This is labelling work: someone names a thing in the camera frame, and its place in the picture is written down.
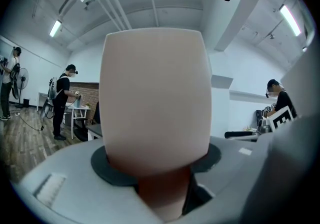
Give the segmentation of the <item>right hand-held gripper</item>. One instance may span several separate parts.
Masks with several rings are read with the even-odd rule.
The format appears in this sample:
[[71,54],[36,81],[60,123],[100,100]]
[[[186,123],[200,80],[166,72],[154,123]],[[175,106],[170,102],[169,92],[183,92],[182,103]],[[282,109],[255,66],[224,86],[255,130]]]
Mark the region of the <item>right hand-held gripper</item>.
[[282,125],[291,122],[293,119],[294,118],[289,107],[283,107],[273,115],[260,120],[257,126],[257,132],[260,135],[275,132]]

